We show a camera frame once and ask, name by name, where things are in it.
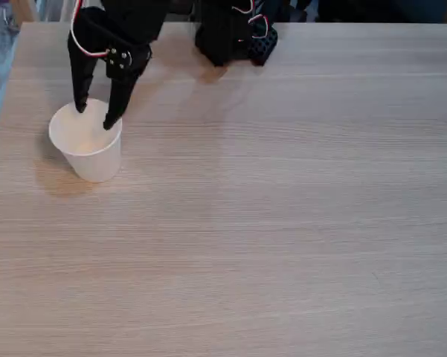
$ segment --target wooden table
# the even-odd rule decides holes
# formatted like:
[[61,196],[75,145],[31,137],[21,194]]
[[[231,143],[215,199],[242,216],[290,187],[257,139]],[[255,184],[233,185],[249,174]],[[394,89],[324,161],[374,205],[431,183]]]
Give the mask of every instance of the wooden table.
[[447,25],[278,29],[265,68],[217,69],[165,25],[122,171],[88,184],[46,135],[68,27],[25,25],[0,356],[447,357]]

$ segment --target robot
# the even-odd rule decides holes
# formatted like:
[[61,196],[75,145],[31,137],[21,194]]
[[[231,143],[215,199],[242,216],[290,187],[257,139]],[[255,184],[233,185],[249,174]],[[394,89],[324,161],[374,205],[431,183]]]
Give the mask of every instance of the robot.
[[[97,61],[106,62],[112,87],[105,130],[125,113],[152,57],[150,43],[158,38],[170,1],[101,0],[101,9],[82,8],[83,0],[76,0],[68,37],[74,103],[78,112],[86,110]],[[264,65],[277,32],[265,15],[256,14],[254,0],[200,0],[196,6],[201,15],[196,45],[214,65],[241,58]]]

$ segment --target paper cup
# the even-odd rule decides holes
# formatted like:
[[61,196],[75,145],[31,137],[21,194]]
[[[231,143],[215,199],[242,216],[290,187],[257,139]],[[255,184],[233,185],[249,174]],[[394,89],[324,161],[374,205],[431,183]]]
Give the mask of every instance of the paper cup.
[[69,103],[50,122],[51,142],[86,181],[107,181],[120,169],[122,120],[106,131],[103,122],[107,111],[107,103],[89,99],[84,113],[80,114],[74,103]]

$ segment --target cable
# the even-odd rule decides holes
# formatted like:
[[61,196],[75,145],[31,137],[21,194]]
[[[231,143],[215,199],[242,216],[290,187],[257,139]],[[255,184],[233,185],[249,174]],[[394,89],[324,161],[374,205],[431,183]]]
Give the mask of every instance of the cable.
[[253,9],[254,9],[254,0],[250,0],[250,3],[251,3],[251,5],[250,5],[250,10],[248,10],[248,11],[246,11],[246,10],[241,10],[239,7],[236,7],[236,6],[232,6],[231,9],[232,9],[232,10],[236,10],[236,11],[238,11],[238,12],[240,12],[240,13],[244,13],[245,15],[247,15],[247,14],[249,14],[249,13],[252,13],[252,12],[253,12]]
[[266,24],[266,32],[264,36],[252,36],[254,39],[264,39],[268,36],[268,30],[269,30],[269,23],[268,23],[268,18],[262,14],[253,16],[252,18],[250,18],[248,20],[248,23],[251,24],[252,22],[258,20],[258,19],[264,19],[265,20],[265,24]]
[[108,54],[108,51],[106,52],[88,52],[83,46],[80,45],[80,43],[77,41],[76,36],[74,35],[74,21],[76,20],[77,13],[79,12],[81,6],[83,6],[83,0],[76,0],[76,4],[74,5],[74,11],[73,16],[71,17],[71,37],[74,40],[74,43],[76,43],[76,46],[86,55],[90,57],[105,57]]

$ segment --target cup rim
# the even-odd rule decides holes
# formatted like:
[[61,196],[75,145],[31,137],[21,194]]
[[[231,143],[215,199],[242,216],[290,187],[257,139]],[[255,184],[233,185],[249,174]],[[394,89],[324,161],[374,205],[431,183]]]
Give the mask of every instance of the cup rim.
[[[105,102],[103,102],[102,100],[92,99],[92,98],[89,98],[89,99],[88,99],[88,103],[89,103],[90,101],[91,101],[91,102],[101,102],[101,103],[105,103]],[[114,124],[115,126],[116,126],[116,125],[119,126],[119,130],[118,130],[118,132],[116,133],[115,138],[112,139],[112,141],[111,141],[108,145],[106,145],[104,148],[99,149],[99,150],[97,150],[97,151],[93,151],[93,152],[87,153],[87,154],[78,154],[78,153],[74,154],[74,153],[72,153],[72,152],[68,152],[68,151],[66,151],[66,150],[62,150],[62,149],[60,149],[60,148],[58,147],[58,145],[56,144],[55,140],[53,140],[53,135],[51,134],[51,124],[57,119],[57,115],[58,115],[58,113],[61,112],[61,110],[64,109],[65,107],[67,107],[67,106],[73,106],[73,107],[74,107],[74,102],[68,103],[68,104],[62,106],[60,109],[58,109],[58,111],[57,111],[56,113],[54,113],[53,117],[52,117],[51,120],[50,120],[50,123],[48,124],[48,137],[50,138],[50,141],[51,141],[51,143],[53,144],[53,146],[56,147],[56,148],[57,148],[60,152],[62,152],[63,154],[65,154],[65,155],[70,155],[70,156],[74,156],[74,157],[88,157],[88,156],[93,156],[93,155],[101,154],[102,152],[106,151],[107,149],[109,149],[110,147],[112,147],[114,144],[116,144],[116,141],[118,141],[118,140],[120,139],[120,136],[121,136],[121,134],[122,134],[122,126],[123,126],[123,124],[122,124],[122,118],[120,118],[120,119],[116,122],[116,124]]]

